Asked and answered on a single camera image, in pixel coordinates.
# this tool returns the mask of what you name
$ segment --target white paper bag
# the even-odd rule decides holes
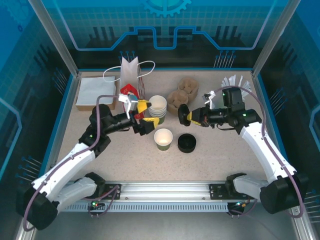
[[[120,88],[122,89],[127,84],[137,88],[138,77],[138,57],[128,62],[124,57],[121,62],[120,70]]]

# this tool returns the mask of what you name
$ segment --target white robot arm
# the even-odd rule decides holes
[[[104,104],[92,110],[90,125],[71,152],[50,171],[34,180],[30,185],[21,185],[16,198],[16,211],[38,230],[46,228],[57,214],[70,204],[86,197],[100,197],[106,181],[91,172],[67,187],[65,185],[85,165],[95,160],[110,144],[109,134],[133,128],[141,136],[152,132],[159,123],[158,117],[143,118],[137,123],[135,114],[145,111],[151,104],[134,95],[120,94],[125,112],[113,116]]]
[[[262,120],[255,110],[246,110],[241,90],[238,87],[222,90],[226,108],[214,109],[213,97],[215,95],[213,91],[205,94],[203,99],[206,106],[192,112],[189,111],[187,105],[181,105],[178,110],[180,123],[185,126],[194,123],[212,128],[215,125],[229,124],[232,127],[229,130],[235,130],[251,147],[267,178],[267,181],[258,180],[245,173],[228,176],[225,186],[229,195],[242,193],[258,199],[271,214],[299,205],[299,197],[290,178],[292,176],[304,200],[308,177],[303,173],[297,173],[296,169],[282,156],[267,132],[264,133],[264,136],[262,135]]]

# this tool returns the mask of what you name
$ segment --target gear logo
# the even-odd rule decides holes
[[[140,0],[145,10],[149,10],[151,14],[157,17],[174,14],[180,14],[180,10],[187,9],[187,4],[191,4],[191,0]]]
[[[29,16],[29,4],[27,0],[0,0],[0,6],[6,7],[11,17],[20,25]]]

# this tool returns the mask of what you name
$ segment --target white napkin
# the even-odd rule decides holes
[[[97,98],[100,95],[115,95],[116,86],[114,81],[115,76],[103,77],[83,77],[81,79],[78,99],[76,106],[94,106]],[[112,104],[114,101],[111,97],[104,97],[100,99],[101,104]]]

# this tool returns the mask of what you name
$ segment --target black cup lid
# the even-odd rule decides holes
[[[185,133],[182,134],[178,139],[178,148],[181,152],[188,154],[195,150],[196,143],[197,140],[193,135]]]

